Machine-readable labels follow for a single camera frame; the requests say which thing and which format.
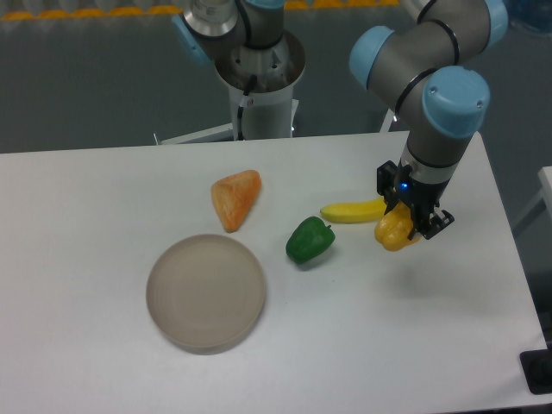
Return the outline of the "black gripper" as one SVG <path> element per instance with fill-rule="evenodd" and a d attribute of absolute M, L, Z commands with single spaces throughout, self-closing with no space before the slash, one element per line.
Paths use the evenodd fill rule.
<path fill-rule="evenodd" d="M 385 212 L 403 204 L 410 213 L 412 229 L 409 240 L 422 236 L 430 240 L 455 221 L 440 205 L 442 194 L 452 178 L 452 166 L 429 166 L 417 160 L 391 160 L 377 168 L 378 194 L 383 197 Z"/>

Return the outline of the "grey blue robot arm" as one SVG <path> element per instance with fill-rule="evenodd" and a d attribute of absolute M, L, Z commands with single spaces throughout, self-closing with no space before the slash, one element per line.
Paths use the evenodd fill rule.
<path fill-rule="evenodd" d="M 353 45 L 348 67 L 409 128 L 398 162 L 377 171 L 388 212 L 404 206 L 409 238 L 430 239 L 454 220 L 440 206 L 490 91 L 464 67 L 507 30 L 500 1 L 407 1 L 416 24 L 404 34 L 370 28 Z M 172 24 L 189 55 L 213 64 L 227 85 L 238 141 L 288 137 L 292 90 L 305 67 L 304 49 L 284 28 L 281 1 L 186 1 Z"/>

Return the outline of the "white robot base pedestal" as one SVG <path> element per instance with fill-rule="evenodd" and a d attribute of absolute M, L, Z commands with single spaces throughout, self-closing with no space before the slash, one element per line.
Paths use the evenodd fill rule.
<path fill-rule="evenodd" d="M 299 39 L 284 31 L 277 44 L 257 50 L 245 46 L 215 61 L 229 92 L 231 122 L 160 141 L 160 145 L 289 138 L 298 100 L 293 89 L 305 69 Z"/>

